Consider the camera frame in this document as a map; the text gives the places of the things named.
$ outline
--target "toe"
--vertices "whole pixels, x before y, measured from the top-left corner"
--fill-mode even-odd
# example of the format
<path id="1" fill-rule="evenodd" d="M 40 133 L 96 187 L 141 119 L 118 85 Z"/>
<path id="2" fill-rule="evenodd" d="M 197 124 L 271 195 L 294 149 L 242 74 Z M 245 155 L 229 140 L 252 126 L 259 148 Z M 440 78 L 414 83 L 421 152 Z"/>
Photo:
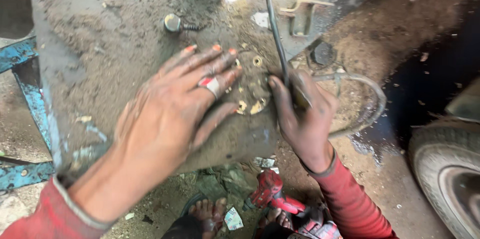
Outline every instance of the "toe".
<path id="1" fill-rule="evenodd" d="M 217 199 L 215 202 L 215 207 L 213 208 L 213 221 L 219 222 L 223 220 L 223 214 L 225 213 L 225 207 L 227 206 L 227 199 L 221 198 Z"/>
<path id="2" fill-rule="evenodd" d="M 191 215 L 195 213 L 196 209 L 197 207 L 195 205 L 190 206 L 190 208 L 188 209 L 188 214 Z"/>
<path id="3" fill-rule="evenodd" d="M 285 220 L 282 223 L 282 226 L 285 228 L 290 228 L 290 221 L 287 218 L 285 218 Z"/>
<path id="4" fill-rule="evenodd" d="M 204 199 L 202 201 L 201 210 L 205 213 L 208 211 L 208 200 L 207 199 Z"/>
<path id="5" fill-rule="evenodd" d="M 286 217 L 287 217 L 287 214 L 284 211 L 282 211 L 278 216 L 278 218 L 276 219 L 276 222 L 280 225 L 283 225 L 283 222 L 285 221 Z"/>
<path id="6" fill-rule="evenodd" d="M 203 203 L 201 200 L 197 201 L 197 211 L 200 211 L 202 209 L 202 204 Z"/>
<path id="7" fill-rule="evenodd" d="M 275 221 L 275 219 L 280 215 L 281 212 L 282 212 L 282 209 L 280 208 L 275 208 L 268 211 L 268 215 L 267 215 L 268 222 Z"/>
<path id="8" fill-rule="evenodd" d="M 208 209 L 207 209 L 207 211 L 213 213 L 213 201 L 211 201 L 211 200 L 208 200 Z"/>

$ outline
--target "red power drill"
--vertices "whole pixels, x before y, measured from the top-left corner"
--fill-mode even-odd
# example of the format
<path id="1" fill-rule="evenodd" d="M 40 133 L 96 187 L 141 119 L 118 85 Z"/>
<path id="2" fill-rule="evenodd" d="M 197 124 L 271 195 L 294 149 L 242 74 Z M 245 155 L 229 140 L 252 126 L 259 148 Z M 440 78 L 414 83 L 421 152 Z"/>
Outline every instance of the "red power drill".
<path id="1" fill-rule="evenodd" d="M 302 213 L 306 205 L 291 197 L 285 196 L 282 192 L 283 182 L 276 172 L 265 169 L 258 176 L 258 188 L 248 195 L 243 202 L 243 211 L 249 209 L 263 209 L 270 205 L 273 208 L 281 208 L 285 212 L 294 215 Z"/>
<path id="2" fill-rule="evenodd" d="M 314 208 L 286 196 L 282 192 L 283 181 L 275 171 L 266 169 L 258 176 L 258 188 L 243 202 L 243 211 L 267 206 L 281 208 L 296 215 L 292 223 L 295 232 L 311 239 L 340 239 L 337 225 L 332 220 L 327 207 L 322 204 Z"/>

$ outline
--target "red sleeve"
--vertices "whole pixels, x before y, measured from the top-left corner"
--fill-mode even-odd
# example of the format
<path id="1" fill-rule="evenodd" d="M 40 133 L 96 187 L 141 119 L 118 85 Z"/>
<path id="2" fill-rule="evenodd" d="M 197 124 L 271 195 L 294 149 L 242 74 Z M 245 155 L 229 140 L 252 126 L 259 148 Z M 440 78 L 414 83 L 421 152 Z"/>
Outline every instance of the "red sleeve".
<path id="1" fill-rule="evenodd" d="M 63 187 L 50 179 L 40 193 L 35 212 L 13 222 L 0 239 L 98 239 L 105 229 L 94 227 L 94 220 L 72 206 Z"/>
<path id="2" fill-rule="evenodd" d="M 345 239 L 395 239 L 392 226 L 382 215 L 380 208 L 370 199 L 336 156 L 327 171 L 310 175 L 318 182 L 321 192 Z"/>

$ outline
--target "metal pipe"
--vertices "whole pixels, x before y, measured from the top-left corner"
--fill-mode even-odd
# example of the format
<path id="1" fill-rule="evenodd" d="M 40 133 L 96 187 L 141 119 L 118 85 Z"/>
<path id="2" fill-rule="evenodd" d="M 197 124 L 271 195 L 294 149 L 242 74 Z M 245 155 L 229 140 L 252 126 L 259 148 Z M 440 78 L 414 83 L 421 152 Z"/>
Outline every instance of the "metal pipe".
<path id="1" fill-rule="evenodd" d="M 270 27 L 272 28 L 273 39 L 275 40 L 276 50 L 278 52 L 278 56 L 280 57 L 280 64 L 282 65 L 283 84 L 285 84 L 285 87 L 288 88 L 289 87 L 288 66 L 287 66 L 287 60 L 285 58 L 285 50 L 283 49 L 282 41 L 280 39 L 279 28 L 277 26 L 277 18 L 275 16 L 272 0 L 266 0 L 266 1 L 267 1 L 267 9 L 268 9 L 268 19 L 270 20 Z"/>

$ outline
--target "wrist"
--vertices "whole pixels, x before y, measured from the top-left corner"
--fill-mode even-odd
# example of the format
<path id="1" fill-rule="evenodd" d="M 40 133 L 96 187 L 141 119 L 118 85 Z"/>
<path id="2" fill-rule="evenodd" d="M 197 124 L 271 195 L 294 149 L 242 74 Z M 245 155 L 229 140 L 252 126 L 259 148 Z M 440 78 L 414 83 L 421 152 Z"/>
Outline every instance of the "wrist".
<path id="1" fill-rule="evenodd" d="M 316 152 L 316 154 L 309 154 L 309 156 L 300 156 L 300 159 L 309 171 L 319 174 L 325 172 L 331 166 L 335 153 L 328 140 L 323 148 L 316 150 Z"/>

